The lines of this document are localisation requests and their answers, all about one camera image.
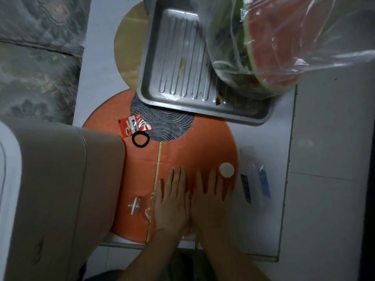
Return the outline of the person's right hand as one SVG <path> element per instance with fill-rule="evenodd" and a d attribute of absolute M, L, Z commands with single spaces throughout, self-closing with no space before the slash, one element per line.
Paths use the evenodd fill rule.
<path fill-rule="evenodd" d="M 223 179 L 216 170 L 216 188 L 215 196 L 207 195 L 207 184 L 203 184 L 201 172 L 196 172 L 195 189 L 197 194 L 196 207 L 190 211 L 192 227 L 196 235 L 213 235 L 215 232 L 224 232 L 227 226 L 229 209 L 225 207 L 224 197 L 227 188 Z"/>

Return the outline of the person's left hand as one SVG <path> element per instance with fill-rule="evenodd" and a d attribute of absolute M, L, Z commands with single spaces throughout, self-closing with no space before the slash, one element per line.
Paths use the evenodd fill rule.
<path fill-rule="evenodd" d="M 154 203 L 156 231 L 166 230 L 170 233 L 185 235 L 190 227 L 190 215 L 185 214 L 187 172 L 180 167 L 179 191 L 177 196 L 172 195 L 172 178 L 173 168 L 170 170 L 166 180 L 163 180 L 162 203 Z"/>

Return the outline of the person's right forearm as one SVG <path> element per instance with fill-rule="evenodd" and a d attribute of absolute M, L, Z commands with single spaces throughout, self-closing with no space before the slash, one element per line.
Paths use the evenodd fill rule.
<path fill-rule="evenodd" d="M 218 281 L 271 281 L 226 233 L 197 235 Z"/>

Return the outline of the person's left forearm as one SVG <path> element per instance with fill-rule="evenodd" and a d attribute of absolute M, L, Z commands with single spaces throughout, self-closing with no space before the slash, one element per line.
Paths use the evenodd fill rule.
<path fill-rule="evenodd" d="M 184 234 L 157 230 L 117 281 L 158 281 Z"/>

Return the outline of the small white round disc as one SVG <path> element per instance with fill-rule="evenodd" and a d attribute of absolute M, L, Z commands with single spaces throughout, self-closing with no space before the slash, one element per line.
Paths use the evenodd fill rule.
<path fill-rule="evenodd" d="M 235 173 L 234 166 L 229 162 L 224 162 L 219 166 L 219 172 L 224 178 L 231 178 Z"/>

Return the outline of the small clear plastic bag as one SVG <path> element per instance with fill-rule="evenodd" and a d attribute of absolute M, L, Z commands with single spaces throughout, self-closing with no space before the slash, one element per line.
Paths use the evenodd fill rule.
<path fill-rule="evenodd" d="M 138 184 L 129 184 L 126 190 L 125 207 L 128 214 L 143 218 L 151 223 L 153 219 L 154 198 L 156 195 L 156 183 L 152 189 L 139 190 Z"/>

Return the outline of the clear packet with blue label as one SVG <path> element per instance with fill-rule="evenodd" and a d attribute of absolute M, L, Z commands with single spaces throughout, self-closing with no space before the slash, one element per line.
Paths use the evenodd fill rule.
<path fill-rule="evenodd" d="M 265 165 L 253 146 L 240 148 L 239 155 L 245 200 L 255 211 L 263 211 L 271 200 Z"/>

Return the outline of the round orange placemat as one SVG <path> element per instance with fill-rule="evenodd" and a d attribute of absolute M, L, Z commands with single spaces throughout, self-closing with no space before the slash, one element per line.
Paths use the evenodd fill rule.
<path fill-rule="evenodd" d="M 149 222 L 145 215 L 130 213 L 130 201 L 148 195 L 159 179 L 166 179 L 171 168 L 187 171 L 187 188 L 195 187 L 195 174 L 201 171 L 207 183 L 210 170 L 223 163 L 234 167 L 230 178 L 223 178 L 223 195 L 234 189 L 238 174 L 237 146 L 228 124 L 222 119 L 174 113 L 145 106 L 134 91 L 125 90 L 101 104 L 83 127 L 97 131 L 125 134 L 124 120 L 140 114 L 152 126 L 150 141 L 138 148 L 131 137 L 123 138 L 126 148 L 123 179 L 111 232 L 122 239 L 144 244 Z"/>

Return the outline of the person's dark trousers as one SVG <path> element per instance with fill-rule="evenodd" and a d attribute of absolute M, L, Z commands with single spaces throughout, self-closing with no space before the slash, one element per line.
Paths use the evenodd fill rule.
<path fill-rule="evenodd" d="M 203 250 L 177 249 L 159 281 L 218 281 Z"/>

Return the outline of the red snack packet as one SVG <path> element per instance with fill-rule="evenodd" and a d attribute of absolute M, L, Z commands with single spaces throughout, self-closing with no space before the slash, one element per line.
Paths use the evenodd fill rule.
<path fill-rule="evenodd" d="M 119 119 L 118 123 L 122 138 L 131 137 L 138 131 L 148 132 L 152 130 L 152 126 L 143 119 L 141 114 Z"/>

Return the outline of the beige upholstered seat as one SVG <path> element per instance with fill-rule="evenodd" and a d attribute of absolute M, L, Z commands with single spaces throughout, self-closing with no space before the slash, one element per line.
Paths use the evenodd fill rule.
<path fill-rule="evenodd" d="M 0 281 L 76 281 L 110 231 L 119 135 L 0 116 Z"/>

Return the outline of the ribbed metal baking tray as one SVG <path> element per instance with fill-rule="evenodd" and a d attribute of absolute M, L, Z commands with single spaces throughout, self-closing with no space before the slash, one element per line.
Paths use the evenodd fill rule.
<path fill-rule="evenodd" d="M 137 95 L 148 105 L 265 123 L 274 100 L 237 95 L 216 75 L 191 0 L 143 0 L 148 31 Z"/>

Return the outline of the round tan placemat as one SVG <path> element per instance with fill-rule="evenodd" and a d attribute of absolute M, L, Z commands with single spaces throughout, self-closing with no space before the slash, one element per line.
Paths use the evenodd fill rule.
<path fill-rule="evenodd" d="M 139 68 L 148 29 L 148 15 L 140 2 L 122 18 L 114 38 L 114 58 L 118 72 L 129 89 L 137 91 Z"/>

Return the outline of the watermelon rind piece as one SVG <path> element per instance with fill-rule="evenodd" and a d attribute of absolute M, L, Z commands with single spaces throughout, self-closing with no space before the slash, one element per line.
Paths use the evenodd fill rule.
<path fill-rule="evenodd" d="M 281 92 L 302 74 L 375 60 L 375 37 L 354 28 L 375 0 L 244 0 L 252 74 Z"/>

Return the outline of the large clear plastic bag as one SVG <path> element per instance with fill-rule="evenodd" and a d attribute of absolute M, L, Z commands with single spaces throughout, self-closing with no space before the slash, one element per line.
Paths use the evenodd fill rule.
<path fill-rule="evenodd" d="M 267 99 L 310 71 L 375 59 L 375 44 L 344 28 L 375 0 L 192 0 L 216 75 L 237 94 Z"/>

